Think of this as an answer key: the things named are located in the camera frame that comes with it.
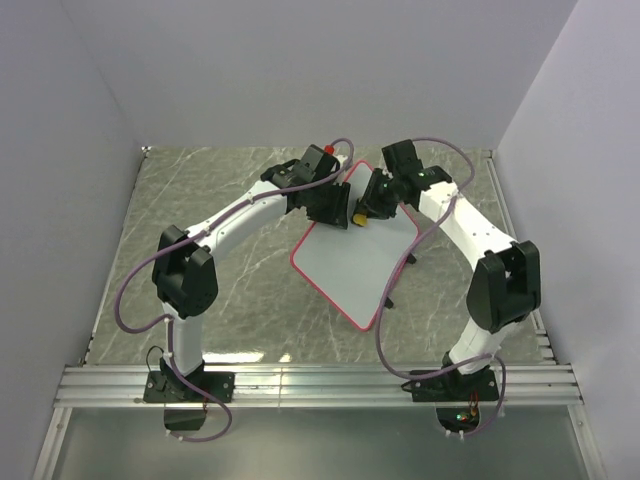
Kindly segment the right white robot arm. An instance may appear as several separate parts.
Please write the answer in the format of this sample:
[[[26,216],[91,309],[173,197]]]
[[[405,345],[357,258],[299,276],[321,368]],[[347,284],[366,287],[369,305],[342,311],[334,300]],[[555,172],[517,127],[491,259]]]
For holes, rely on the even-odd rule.
[[[399,204],[408,204],[432,220],[432,227],[444,232],[469,263],[469,320],[436,371],[410,374],[386,358],[380,361],[389,373],[408,381],[426,383],[441,377],[444,393],[461,400],[475,390],[479,372],[496,359],[514,326],[540,306],[540,252],[533,242],[519,242],[495,227],[440,167],[404,176],[374,169],[354,220],[388,219]]]

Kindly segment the red framed whiteboard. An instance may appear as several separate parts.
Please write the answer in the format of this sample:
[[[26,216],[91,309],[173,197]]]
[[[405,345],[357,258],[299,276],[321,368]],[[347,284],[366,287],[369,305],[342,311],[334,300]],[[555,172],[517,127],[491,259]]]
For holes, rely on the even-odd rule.
[[[402,206],[395,217],[364,227],[314,223],[293,248],[290,263],[355,328],[367,331],[397,261],[418,235]]]

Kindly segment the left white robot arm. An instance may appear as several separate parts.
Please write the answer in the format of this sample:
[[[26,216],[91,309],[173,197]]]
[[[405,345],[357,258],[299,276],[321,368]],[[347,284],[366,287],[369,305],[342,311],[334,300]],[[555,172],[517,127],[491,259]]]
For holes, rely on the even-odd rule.
[[[154,257],[152,281],[162,304],[166,388],[180,402],[209,390],[201,336],[203,315],[219,293],[218,264],[248,236],[291,211],[344,229],[350,186],[338,180],[349,159],[311,146],[300,159],[268,168],[239,199],[187,229],[168,227]]]

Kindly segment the yellow whiteboard eraser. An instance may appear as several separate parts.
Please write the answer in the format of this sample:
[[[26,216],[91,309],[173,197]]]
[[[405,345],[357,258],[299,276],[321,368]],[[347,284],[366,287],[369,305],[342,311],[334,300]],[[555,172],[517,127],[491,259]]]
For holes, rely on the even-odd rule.
[[[367,225],[368,219],[366,215],[356,213],[352,217],[352,222],[357,226],[364,227]]]

